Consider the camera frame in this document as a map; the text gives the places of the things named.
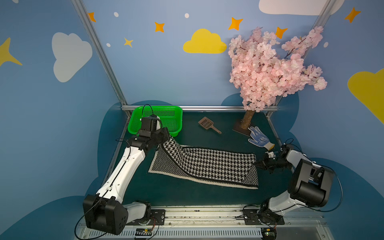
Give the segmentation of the black white knitted scarf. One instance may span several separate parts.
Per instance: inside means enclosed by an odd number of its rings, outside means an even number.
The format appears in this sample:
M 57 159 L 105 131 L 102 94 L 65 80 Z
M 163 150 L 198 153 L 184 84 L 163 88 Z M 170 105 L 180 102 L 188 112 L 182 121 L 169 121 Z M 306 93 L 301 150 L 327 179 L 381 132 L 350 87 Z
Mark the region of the black white knitted scarf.
M 255 154 L 180 145 L 174 138 L 158 146 L 149 173 L 222 187 L 256 190 Z

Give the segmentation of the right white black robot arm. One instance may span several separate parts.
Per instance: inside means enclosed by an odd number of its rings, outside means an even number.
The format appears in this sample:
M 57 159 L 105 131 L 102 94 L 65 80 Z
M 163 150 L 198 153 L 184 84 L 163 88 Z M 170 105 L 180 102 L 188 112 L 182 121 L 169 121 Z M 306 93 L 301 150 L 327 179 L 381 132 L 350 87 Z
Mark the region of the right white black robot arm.
M 310 160 L 297 146 L 284 144 L 280 152 L 267 152 L 256 167 L 272 173 L 276 169 L 291 169 L 293 175 L 288 189 L 263 201 L 259 221 L 269 225 L 283 224 L 283 216 L 298 208 L 319 211 L 329 201 L 333 180 L 339 181 L 335 171 Z

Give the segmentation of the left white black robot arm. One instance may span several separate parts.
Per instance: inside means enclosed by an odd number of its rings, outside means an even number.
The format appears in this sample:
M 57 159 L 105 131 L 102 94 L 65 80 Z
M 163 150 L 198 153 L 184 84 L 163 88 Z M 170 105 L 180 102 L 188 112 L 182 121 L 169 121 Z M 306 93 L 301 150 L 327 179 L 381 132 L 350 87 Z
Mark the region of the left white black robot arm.
M 146 154 L 152 148 L 170 140 L 167 128 L 156 131 L 139 131 L 127 141 L 127 147 L 117 167 L 95 195 L 87 195 L 83 201 L 87 228 L 119 235 L 127 223 L 136 220 L 147 221 L 151 214 L 151 205 L 144 201 L 135 201 L 123 205 L 126 190 Z

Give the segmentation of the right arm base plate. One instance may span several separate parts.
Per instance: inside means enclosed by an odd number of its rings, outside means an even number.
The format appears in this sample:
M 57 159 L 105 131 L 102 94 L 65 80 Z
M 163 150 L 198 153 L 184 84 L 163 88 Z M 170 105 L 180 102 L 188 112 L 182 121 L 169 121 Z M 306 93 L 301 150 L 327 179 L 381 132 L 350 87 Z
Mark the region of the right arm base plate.
M 246 225 L 284 225 L 283 216 L 266 212 L 259 213 L 258 209 L 243 209 L 244 221 Z

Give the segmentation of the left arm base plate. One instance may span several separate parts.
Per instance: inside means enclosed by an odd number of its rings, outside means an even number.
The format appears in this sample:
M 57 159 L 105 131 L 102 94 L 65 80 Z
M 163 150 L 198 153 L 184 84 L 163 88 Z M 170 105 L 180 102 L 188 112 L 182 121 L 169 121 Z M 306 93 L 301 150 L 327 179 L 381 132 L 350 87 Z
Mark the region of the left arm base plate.
M 165 224 L 165 217 L 165 209 L 155 209 L 151 210 L 151 213 L 145 216 L 143 219 L 138 220 L 138 223 L 143 226 L 163 226 Z

